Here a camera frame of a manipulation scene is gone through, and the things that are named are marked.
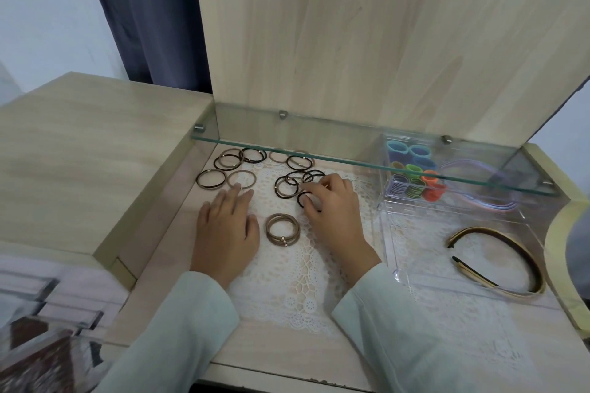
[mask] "sleeve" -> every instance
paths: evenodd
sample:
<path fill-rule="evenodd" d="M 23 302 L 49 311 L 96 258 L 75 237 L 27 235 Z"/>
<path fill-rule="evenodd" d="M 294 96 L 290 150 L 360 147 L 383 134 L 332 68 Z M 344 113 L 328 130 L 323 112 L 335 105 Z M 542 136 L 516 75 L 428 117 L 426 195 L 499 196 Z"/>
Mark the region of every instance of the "sleeve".
<path fill-rule="evenodd" d="M 383 263 L 332 312 L 357 350 L 395 393 L 475 392 L 468 373 L 417 302 Z"/>
<path fill-rule="evenodd" d="M 95 392 L 185 393 L 238 323 L 230 298 L 215 280 L 185 272 Z"/>

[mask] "wall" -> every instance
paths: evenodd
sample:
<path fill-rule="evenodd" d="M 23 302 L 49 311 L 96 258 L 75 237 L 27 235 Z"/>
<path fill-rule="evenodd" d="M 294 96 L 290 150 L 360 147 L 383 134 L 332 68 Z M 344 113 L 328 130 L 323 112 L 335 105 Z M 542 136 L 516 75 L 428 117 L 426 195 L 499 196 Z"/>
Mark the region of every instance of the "wall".
<path fill-rule="evenodd" d="M 537 143 L 590 197 L 590 83 L 530 140 Z M 590 299 L 590 210 L 574 226 L 567 246 L 569 272 L 578 292 Z"/>
<path fill-rule="evenodd" d="M 69 71 L 127 79 L 98 0 L 0 0 L 0 63 L 0 103 Z"/>

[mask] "wooden table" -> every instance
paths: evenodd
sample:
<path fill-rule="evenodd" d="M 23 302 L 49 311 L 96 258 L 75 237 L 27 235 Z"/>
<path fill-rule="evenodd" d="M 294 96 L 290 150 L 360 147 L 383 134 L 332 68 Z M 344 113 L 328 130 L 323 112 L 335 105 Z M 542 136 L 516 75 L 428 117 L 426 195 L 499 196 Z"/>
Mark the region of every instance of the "wooden table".
<path fill-rule="evenodd" d="M 212 160 L 225 148 L 217 146 L 206 168 L 212 166 Z M 197 186 L 192 188 L 108 331 L 102 352 L 105 358 L 116 357 L 133 343 L 179 275 L 188 269 L 197 212 L 215 193 Z M 510 310 L 540 382 L 535 385 L 510 382 L 482 367 L 474 373 L 482 385 L 490 390 L 519 393 L 587 391 L 590 355 L 563 311 L 517 303 L 511 303 Z M 371 370 L 344 335 L 331 338 L 247 320 L 242 320 L 203 379 L 273 392 L 326 391 L 331 389 L 328 385 L 378 391 Z"/>

